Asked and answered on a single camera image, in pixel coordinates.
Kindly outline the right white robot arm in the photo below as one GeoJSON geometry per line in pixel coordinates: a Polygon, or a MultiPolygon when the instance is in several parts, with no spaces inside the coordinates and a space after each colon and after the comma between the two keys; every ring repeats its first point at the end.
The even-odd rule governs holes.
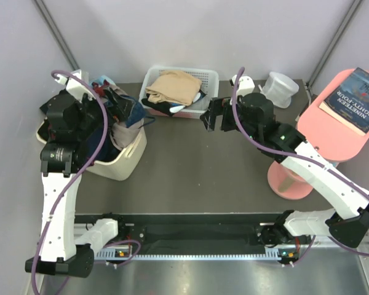
{"type": "Polygon", "coordinates": [[[212,98],[201,115],[205,129],[237,130],[264,155],[296,173],[332,206],[330,210],[284,211],[271,226],[263,229],[265,244],[289,243],[303,235],[329,237],[337,245],[354,250],[369,230],[369,191],[354,184],[325,160],[295,127],[281,123],[273,103],[261,93],[246,90],[235,76],[230,98],[212,98]]]}

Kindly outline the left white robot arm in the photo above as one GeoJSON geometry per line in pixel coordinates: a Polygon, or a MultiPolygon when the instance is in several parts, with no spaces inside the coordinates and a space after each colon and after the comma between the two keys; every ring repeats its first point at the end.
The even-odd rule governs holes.
{"type": "Polygon", "coordinates": [[[80,237],[74,235],[83,172],[96,161],[118,155],[109,138],[114,116],[90,86],[87,72],[55,70],[52,75],[65,89],[47,104],[48,138],[40,154],[44,188],[41,236],[35,257],[25,262],[25,270],[86,278],[95,255],[109,241],[122,243],[127,236],[126,227],[114,215],[103,215],[80,237]]]}

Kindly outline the white mesh laundry bag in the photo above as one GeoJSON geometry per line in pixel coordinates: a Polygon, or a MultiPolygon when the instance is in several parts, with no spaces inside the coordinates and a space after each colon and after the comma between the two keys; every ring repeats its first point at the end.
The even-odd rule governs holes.
{"type": "Polygon", "coordinates": [[[271,71],[261,93],[278,108],[288,108],[292,96],[299,91],[299,85],[288,76],[271,71]]]}

